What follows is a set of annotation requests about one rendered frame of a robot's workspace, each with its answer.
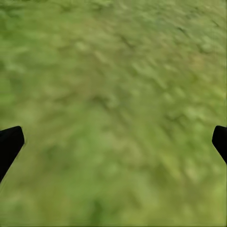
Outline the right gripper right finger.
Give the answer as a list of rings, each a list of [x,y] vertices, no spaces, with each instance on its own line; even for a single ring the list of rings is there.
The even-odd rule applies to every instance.
[[[213,137],[212,143],[224,159],[227,164],[227,128],[222,126],[216,126]]]

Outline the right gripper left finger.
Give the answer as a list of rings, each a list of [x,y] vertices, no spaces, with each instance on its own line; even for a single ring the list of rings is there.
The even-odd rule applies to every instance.
[[[24,135],[21,126],[0,131],[0,182],[24,143]]]

